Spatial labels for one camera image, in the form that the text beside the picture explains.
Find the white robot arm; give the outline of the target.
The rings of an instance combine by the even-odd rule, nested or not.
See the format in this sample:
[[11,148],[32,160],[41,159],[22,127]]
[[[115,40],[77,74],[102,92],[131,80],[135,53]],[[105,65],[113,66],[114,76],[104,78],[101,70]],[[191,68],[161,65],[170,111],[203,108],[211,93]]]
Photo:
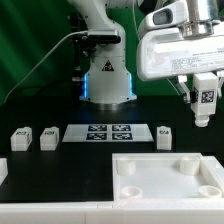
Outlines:
[[84,19],[90,68],[80,99],[117,107],[137,96],[126,68],[126,33],[107,11],[139,8],[137,75],[142,81],[224,70],[224,22],[218,0],[67,0]]

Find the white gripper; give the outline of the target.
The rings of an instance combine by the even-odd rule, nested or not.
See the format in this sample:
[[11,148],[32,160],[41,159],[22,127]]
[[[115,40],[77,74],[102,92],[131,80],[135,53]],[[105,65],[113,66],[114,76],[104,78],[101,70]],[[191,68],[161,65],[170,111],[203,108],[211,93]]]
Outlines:
[[138,45],[136,60],[137,74],[142,81],[178,76],[177,86],[185,103],[191,102],[186,75],[217,71],[217,97],[221,99],[224,23],[214,27],[213,35],[195,39],[184,39],[178,28],[148,32]]

